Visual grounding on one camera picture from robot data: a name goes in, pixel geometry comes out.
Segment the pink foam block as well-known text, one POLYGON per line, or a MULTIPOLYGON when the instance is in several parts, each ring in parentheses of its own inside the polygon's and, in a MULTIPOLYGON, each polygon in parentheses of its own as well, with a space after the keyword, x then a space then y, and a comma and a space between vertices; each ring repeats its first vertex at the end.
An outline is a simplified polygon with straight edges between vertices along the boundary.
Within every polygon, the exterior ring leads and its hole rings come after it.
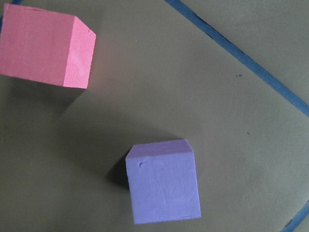
POLYGON ((6 3, 0 73, 86 89, 95 41, 96 34, 74 15, 6 3))

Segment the purple foam block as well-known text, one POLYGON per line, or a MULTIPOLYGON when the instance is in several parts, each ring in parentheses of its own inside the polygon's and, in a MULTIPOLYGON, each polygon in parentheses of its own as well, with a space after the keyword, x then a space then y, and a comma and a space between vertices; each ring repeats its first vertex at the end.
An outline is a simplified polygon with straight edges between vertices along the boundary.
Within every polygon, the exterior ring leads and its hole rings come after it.
POLYGON ((135 224, 201 217, 195 155, 186 139, 133 145, 125 161, 135 224))

